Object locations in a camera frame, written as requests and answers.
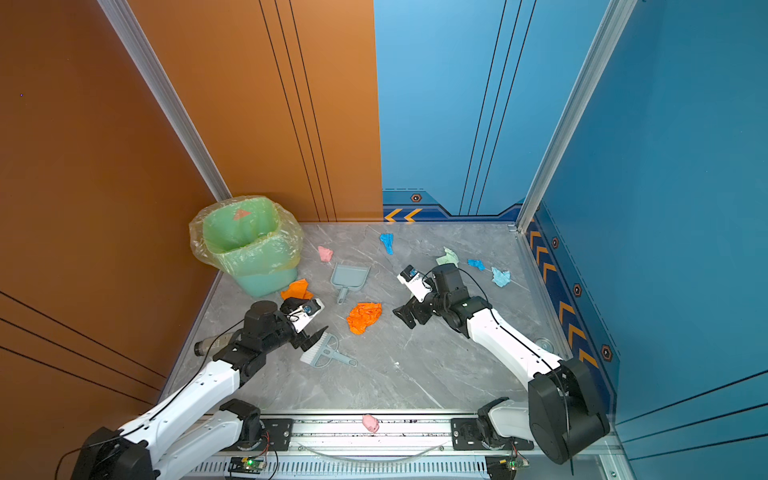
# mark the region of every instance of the light blue crumpled paper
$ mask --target light blue crumpled paper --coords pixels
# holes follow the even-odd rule
[[[485,265],[482,264],[482,260],[467,260],[467,264],[469,266],[473,266],[474,268],[480,270],[481,272],[485,270]]]
[[[438,257],[437,264],[445,265],[446,263],[453,263],[454,265],[458,266],[458,256],[453,253],[453,250],[449,249],[448,247],[443,247],[443,250],[445,250],[445,255]]]
[[[384,243],[384,247],[386,248],[386,252],[392,255],[394,252],[392,251],[392,240],[394,240],[395,236],[391,233],[382,233],[379,237],[379,240]]]
[[[509,273],[509,270],[502,272],[495,266],[491,267],[493,269],[493,283],[499,286],[504,286],[507,283],[511,282],[511,274]]]

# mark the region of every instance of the pink crumpled paper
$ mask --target pink crumpled paper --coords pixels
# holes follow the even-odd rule
[[[366,427],[369,432],[376,433],[379,431],[379,420],[376,420],[373,415],[363,415],[362,426]]]
[[[331,261],[331,257],[333,257],[333,250],[330,248],[317,247],[317,252],[320,254],[321,262],[329,262]]]

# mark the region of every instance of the gray marble surface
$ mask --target gray marble surface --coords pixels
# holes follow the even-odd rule
[[[474,411],[500,396],[525,401],[523,385],[490,352],[455,333],[440,318],[410,330],[393,313],[410,297],[396,279],[412,264],[425,272],[444,254],[443,247],[458,255],[459,266],[480,283],[500,314],[531,339],[551,338],[551,326],[538,318],[531,292],[512,245],[512,233],[497,223],[306,223],[299,278],[306,278],[310,291],[326,309],[307,327],[312,333],[328,325],[339,338],[339,351],[357,359],[351,367],[331,362],[314,369],[300,362],[301,350],[290,345],[269,354],[266,366],[234,397],[265,411],[287,409],[466,409]],[[388,255],[379,240],[381,233],[394,234],[394,254]],[[323,263],[318,246],[334,251]],[[480,259],[481,272],[467,265]],[[350,292],[346,302],[336,305],[337,290],[330,284],[337,263],[371,266],[366,285]],[[512,282],[499,288],[492,282],[491,266],[510,270]],[[470,294],[481,295],[464,278]],[[278,293],[264,297],[278,305]],[[235,281],[223,275],[195,341],[215,336],[242,320],[255,299]],[[379,321],[360,336],[349,331],[346,317],[358,302],[382,304]],[[182,386],[197,370],[201,358],[188,351],[181,360],[174,388]]]

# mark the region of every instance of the trash bin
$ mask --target trash bin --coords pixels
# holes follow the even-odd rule
[[[260,195],[211,205],[190,222],[194,256],[229,273],[256,297],[296,279],[303,242],[304,232],[296,218]]]

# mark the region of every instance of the yellow chevron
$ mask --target yellow chevron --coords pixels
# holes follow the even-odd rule
[[[582,350],[582,349],[579,349],[579,350],[578,350],[578,359],[579,359],[579,361],[580,361],[580,362],[583,362],[583,361],[587,360],[589,363],[591,363],[592,365],[594,365],[594,367],[595,367],[596,369],[599,369],[599,368],[600,368],[600,367],[598,366],[598,361],[597,361],[597,360],[595,360],[594,358],[592,358],[592,355],[590,355],[589,353],[586,353],[586,352],[585,352],[584,350]]]
[[[411,223],[416,222],[416,220],[413,220],[413,216],[416,215],[420,211],[422,211],[422,209],[421,208],[417,208],[416,210],[414,210],[410,214],[406,215],[406,220],[411,222]]]
[[[539,232],[531,232],[531,250],[533,250],[533,237],[541,238],[541,233],[539,233]]]
[[[581,329],[576,328],[573,323],[568,325],[568,345],[571,348],[574,346],[574,333],[585,340],[587,339],[584,332],[582,332]]]
[[[549,250],[547,250],[544,247],[536,247],[536,265],[541,264],[541,253],[549,253]]]
[[[544,285],[547,284],[547,270],[552,270],[553,272],[557,272],[557,269],[554,268],[554,265],[551,263],[544,262]]]
[[[576,312],[574,312],[574,307],[568,305],[565,302],[560,302],[560,324],[563,324],[563,310],[568,311],[576,315]]]
[[[392,210],[392,213],[390,213],[389,215],[387,215],[384,218],[389,220],[392,223],[397,223],[397,220],[393,220],[392,217],[394,217],[395,215],[399,214],[401,210],[402,210],[402,208],[396,208],[396,209]]]

